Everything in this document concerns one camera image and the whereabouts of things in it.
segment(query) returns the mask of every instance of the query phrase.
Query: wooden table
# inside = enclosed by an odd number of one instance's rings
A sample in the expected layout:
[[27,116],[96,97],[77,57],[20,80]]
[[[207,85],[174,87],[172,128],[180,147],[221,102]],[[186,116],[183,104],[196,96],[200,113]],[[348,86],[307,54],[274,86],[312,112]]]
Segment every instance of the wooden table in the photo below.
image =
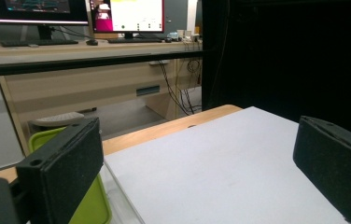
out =
[[[50,66],[53,61],[93,58],[110,61],[128,55],[193,51],[201,51],[195,43],[110,45],[104,40],[100,40],[99,46],[95,47],[87,46],[85,42],[39,48],[0,47],[0,65],[48,63],[46,66]],[[177,106],[171,99],[168,88],[178,95],[178,90],[198,85],[197,74],[189,70],[190,61],[196,60],[172,59],[162,60],[162,64],[157,61],[112,64],[0,76],[0,87],[21,142],[21,149],[24,155],[28,156],[30,154],[28,141],[34,133],[30,129],[31,120],[137,98],[148,99],[147,106],[165,119],[175,119]]]
[[[234,105],[223,105],[182,119],[171,120],[134,133],[127,133],[103,141],[103,151],[105,155],[108,155],[128,147],[133,147],[163,137],[170,133],[176,133],[188,129],[188,127],[193,125],[199,125],[213,119],[221,118],[241,109],[242,108]],[[17,177],[15,168],[11,167],[0,171],[0,177],[7,179],[8,182],[13,181]]]

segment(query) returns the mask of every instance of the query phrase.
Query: screen display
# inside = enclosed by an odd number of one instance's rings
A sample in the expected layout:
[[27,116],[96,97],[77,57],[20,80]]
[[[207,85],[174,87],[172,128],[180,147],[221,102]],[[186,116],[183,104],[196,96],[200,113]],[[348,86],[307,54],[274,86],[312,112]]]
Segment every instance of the screen display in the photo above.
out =
[[89,25],[85,0],[0,0],[0,24]]
[[90,0],[95,33],[163,33],[163,0]]

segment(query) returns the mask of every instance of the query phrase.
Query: cable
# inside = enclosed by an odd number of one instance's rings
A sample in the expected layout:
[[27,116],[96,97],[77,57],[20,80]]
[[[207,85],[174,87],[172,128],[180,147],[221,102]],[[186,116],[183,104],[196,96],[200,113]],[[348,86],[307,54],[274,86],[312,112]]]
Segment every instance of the cable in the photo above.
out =
[[193,42],[193,47],[195,46],[195,42],[196,42],[196,44],[198,45],[198,50],[200,50],[200,49],[201,49],[201,46],[200,46],[200,42],[199,42],[199,40],[192,41],[192,42]]
[[86,38],[89,38],[89,39],[103,39],[103,38],[95,38],[95,37],[90,36],[90,35],[83,35],[83,34],[81,34],[81,33],[78,33],[78,32],[76,32],[76,31],[73,31],[73,30],[71,30],[71,29],[68,29],[67,27],[64,27],[64,26],[60,26],[60,27],[63,27],[65,30],[70,31],[70,32],[72,32],[72,33],[65,32],[65,31],[63,31],[63,30],[59,30],[59,29],[56,29],[56,28],[54,28],[54,27],[51,27],[50,29],[51,29],[52,31],[58,31],[58,32],[61,32],[61,33],[64,33],[64,34],[74,35],[74,36],[79,36],[79,37],[86,37]]
[[167,73],[166,73],[166,69],[164,67],[164,64],[162,61],[158,61],[159,65],[161,66],[161,70],[163,72],[163,76],[164,76],[164,80],[166,81],[167,84],[167,89],[169,92],[170,97],[173,99],[173,101],[181,108],[181,110],[188,116],[189,114],[187,113],[187,111],[184,109],[184,107],[181,105],[181,103],[179,103],[179,101],[177,100],[176,94],[174,93],[173,89],[170,87],[169,84],[169,80],[167,78]]
[[187,41],[182,40],[182,43],[183,43],[184,46],[185,46],[185,51],[189,51],[189,50],[190,50],[190,46],[188,45]]
[[[200,60],[196,60],[196,59],[193,59],[193,60],[189,60],[188,64],[187,64],[187,70],[190,72],[190,81],[188,82],[189,85],[186,89],[184,90],[181,90],[179,87],[178,87],[178,83],[175,84],[175,87],[178,91],[180,91],[181,95],[180,95],[180,98],[181,98],[181,104],[184,108],[184,110],[190,112],[191,114],[194,114],[195,111],[199,110],[202,106],[201,105],[192,105],[191,102],[190,102],[190,89],[195,89],[196,88],[196,85],[191,87],[190,83],[199,83],[199,78],[200,78],[200,75],[201,75],[201,72],[202,72],[202,67],[201,67],[201,64],[200,64]],[[183,68],[184,66],[184,62],[186,61],[186,59],[182,59],[182,63],[180,66],[177,66],[178,67],[178,70],[176,71],[176,76],[178,77],[181,69]]]

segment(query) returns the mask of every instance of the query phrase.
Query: white board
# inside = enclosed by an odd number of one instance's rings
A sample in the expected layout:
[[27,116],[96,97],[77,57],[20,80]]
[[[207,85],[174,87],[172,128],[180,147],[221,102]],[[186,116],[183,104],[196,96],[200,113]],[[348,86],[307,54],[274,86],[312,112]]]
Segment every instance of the white board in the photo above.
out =
[[249,107],[105,161],[147,224],[347,223],[295,165],[297,131]]

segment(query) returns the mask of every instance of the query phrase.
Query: gray floor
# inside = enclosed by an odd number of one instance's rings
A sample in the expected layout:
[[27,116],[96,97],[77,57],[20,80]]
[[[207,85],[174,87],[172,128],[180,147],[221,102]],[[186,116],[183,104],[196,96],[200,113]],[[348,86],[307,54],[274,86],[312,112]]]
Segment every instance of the gray floor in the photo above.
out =
[[[202,90],[200,87],[188,90],[190,104],[194,106],[194,113],[201,112]],[[135,132],[147,127],[164,123],[164,119],[146,106],[144,99],[137,99],[120,104],[97,107],[95,111],[79,111],[85,118],[98,117],[103,140]],[[180,109],[179,117],[187,116]]]

